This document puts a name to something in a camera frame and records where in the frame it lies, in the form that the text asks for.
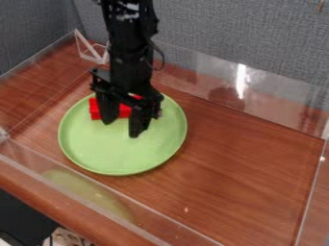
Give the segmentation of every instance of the gray fabric wall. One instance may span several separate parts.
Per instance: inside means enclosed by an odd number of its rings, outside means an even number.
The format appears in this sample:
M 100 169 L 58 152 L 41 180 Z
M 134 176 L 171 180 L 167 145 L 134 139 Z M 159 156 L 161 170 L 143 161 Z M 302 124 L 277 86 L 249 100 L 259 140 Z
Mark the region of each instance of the gray fabric wall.
M 83 29 L 71 0 L 0 1 L 0 74 L 76 27 Z
M 74 0 L 87 36 L 107 39 L 100 9 Z M 193 51 L 329 87 L 329 12 L 316 0 L 154 0 L 155 37 L 169 62 L 194 68 Z

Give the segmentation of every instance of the wooden table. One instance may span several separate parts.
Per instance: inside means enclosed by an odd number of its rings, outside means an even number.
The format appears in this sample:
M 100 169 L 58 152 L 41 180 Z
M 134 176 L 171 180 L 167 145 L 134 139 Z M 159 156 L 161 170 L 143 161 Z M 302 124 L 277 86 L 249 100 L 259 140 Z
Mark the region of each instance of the wooden table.
M 324 146 L 322 139 L 306 134 L 324 128 L 326 113 L 313 110 L 310 120 L 300 113 L 310 112 L 308 107 L 253 90 L 242 101 L 219 79 L 169 65 L 154 85 L 186 113 L 185 144 L 144 174 L 96 175 L 70 162 L 56 137 L 66 111 L 91 93 L 86 69 L 92 66 L 67 41 L 3 80 L 0 126 L 11 139 L 0 146 L 1 187 L 96 245 L 293 245 Z M 199 82 L 218 87 L 193 93 Z M 257 112 L 277 123 L 281 111 L 297 111 L 282 120 L 289 127 L 308 121 L 304 133 L 249 115 L 254 98 L 263 103 L 255 104 Z M 111 218 L 90 197 L 46 178 L 47 171 L 64 168 L 59 163 L 91 179 L 83 178 L 84 185 L 115 196 L 132 222 Z

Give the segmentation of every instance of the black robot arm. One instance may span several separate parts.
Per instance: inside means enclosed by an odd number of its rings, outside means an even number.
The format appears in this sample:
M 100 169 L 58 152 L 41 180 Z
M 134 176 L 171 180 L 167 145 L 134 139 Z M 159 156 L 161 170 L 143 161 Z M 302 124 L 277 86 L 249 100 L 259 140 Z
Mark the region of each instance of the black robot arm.
M 158 33 L 158 18 L 151 0 L 95 0 L 103 11 L 110 34 L 111 70 L 92 69 L 91 89 L 96 93 L 100 116 L 111 124 L 119 115 L 119 104 L 131 107 L 130 136 L 138 137 L 150 120 L 161 116 L 162 94 L 150 84 L 154 69 L 162 69 L 165 55 L 151 41 Z M 162 58 L 152 67 L 154 50 Z M 142 96 L 136 100 L 131 94 Z

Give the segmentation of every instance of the light green plate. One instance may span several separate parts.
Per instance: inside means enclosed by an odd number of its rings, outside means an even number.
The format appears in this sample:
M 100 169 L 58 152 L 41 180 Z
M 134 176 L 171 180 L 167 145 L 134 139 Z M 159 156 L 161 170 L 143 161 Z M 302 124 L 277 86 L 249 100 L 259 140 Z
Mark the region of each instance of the light green plate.
M 186 137 L 186 117 L 181 106 L 166 96 L 163 116 L 151 120 L 138 138 L 128 137 L 128 119 L 104 125 L 91 121 L 88 98 L 64 115 L 58 131 L 60 148 L 82 168 L 106 175 L 131 175 L 151 170 L 179 150 Z

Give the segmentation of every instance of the clear acrylic enclosure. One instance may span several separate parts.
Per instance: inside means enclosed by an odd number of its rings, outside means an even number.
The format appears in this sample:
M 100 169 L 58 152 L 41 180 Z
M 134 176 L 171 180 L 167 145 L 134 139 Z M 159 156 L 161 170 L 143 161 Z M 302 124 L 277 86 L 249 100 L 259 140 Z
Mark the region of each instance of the clear acrylic enclosure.
M 0 166 L 155 245 L 324 244 L 328 89 L 203 53 L 190 58 L 194 69 L 167 64 L 152 77 L 186 113 L 181 150 L 147 173 L 102 176 L 58 144 L 63 115 L 91 94 L 88 69 L 108 67 L 80 57 L 70 33 L 0 77 Z

